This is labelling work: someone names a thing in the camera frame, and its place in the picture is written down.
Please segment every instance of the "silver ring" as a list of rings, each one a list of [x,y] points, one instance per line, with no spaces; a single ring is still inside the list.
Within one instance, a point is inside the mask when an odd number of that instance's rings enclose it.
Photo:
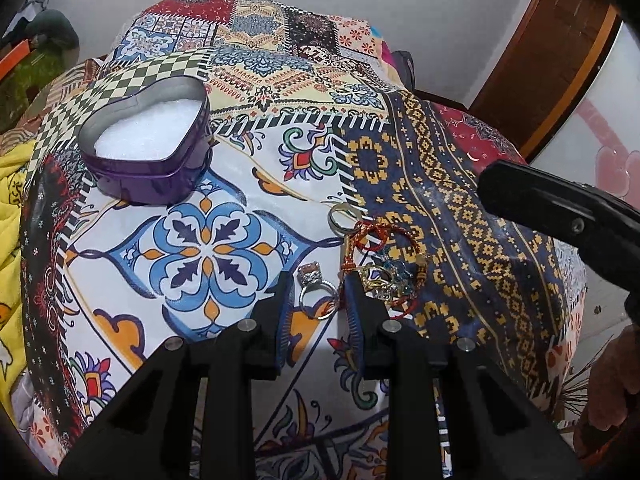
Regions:
[[[347,216],[353,218],[356,222],[362,222],[362,213],[359,209],[355,208],[351,204],[347,204],[346,202],[342,202],[340,204],[334,204],[331,209],[329,209],[329,214],[327,215],[327,219],[329,221],[329,227],[331,230],[337,235],[352,235],[356,233],[358,230],[355,227],[345,227],[335,220],[334,213],[340,211],[345,213]]]
[[[309,316],[310,319],[317,319],[322,321],[323,319],[328,318],[331,314],[334,313],[338,303],[338,290],[332,283],[322,279],[322,272],[320,270],[320,264],[318,262],[311,262],[309,264],[299,266],[298,281],[302,286],[302,290],[300,290],[300,296],[298,297],[298,306],[303,312],[305,311],[305,305],[302,299],[304,295],[312,288],[326,288],[327,290],[331,291],[332,296],[334,297],[334,307],[329,312],[327,312],[326,314],[322,314],[322,316],[319,317]]]

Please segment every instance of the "metal bolt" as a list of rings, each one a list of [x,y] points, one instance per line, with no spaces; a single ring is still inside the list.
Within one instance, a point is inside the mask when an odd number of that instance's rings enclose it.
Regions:
[[[385,332],[395,334],[396,332],[400,332],[400,330],[402,329],[402,323],[400,323],[397,319],[387,319],[382,324],[382,329]]]
[[[474,348],[476,348],[476,343],[468,337],[461,337],[456,341],[456,346],[460,348],[463,352],[471,352]]]
[[[169,352],[173,352],[174,350],[177,350],[178,348],[180,348],[183,342],[184,341],[182,340],[181,337],[178,337],[177,335],[173,335],[170,338],[164,340],[164,347]]]
[[[584,231],[584,220],[582,218],[576,218],[573,222],[571,222],[571,231],[575,235],[579,235],[582,231]]]
[[[255,319],[251,319],[250,317],[247,319],[241,319],[238,322],[238,330],[241,330],[242,332],[251,332],[251,330],[255,330],[255,327],[257,326],[258,324]]]

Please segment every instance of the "checkered pattern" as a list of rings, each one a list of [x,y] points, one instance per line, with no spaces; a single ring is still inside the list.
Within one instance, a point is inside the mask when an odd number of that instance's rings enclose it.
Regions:
[[[129,68],[110,73],[98,80],[93,88],[54,108],[42,121],[33,155],[27,166],[24,193],[44,158],[60,143],[74,140],[77,130],[99,108],[130,96],[151,83],[173,75],[198,75],[201,62],[198,52],[175,52],[156,57]]]

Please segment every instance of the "yellow fabric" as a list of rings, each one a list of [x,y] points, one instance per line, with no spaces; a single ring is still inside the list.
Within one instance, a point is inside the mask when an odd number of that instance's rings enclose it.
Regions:
[[[24,165],[35,142],[0,156],[0,402],[15,424],[11,387],[26,365],[20,302],[20,207]]]

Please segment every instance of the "purple metal box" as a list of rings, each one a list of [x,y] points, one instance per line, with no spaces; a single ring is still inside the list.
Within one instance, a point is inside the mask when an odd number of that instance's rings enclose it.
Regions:
[[[178,99],[200,101],[202,106],[176,150],[162,160],[115,160],[95,154],[95,141],[117,121],[152,105]],[[199,79],[179,75],[160,79],[139,92],[96,110],[78,132],[82,160],[98,188],[111,196],[150,205],[181,202],[193,190],[209,165],[209,99]]]

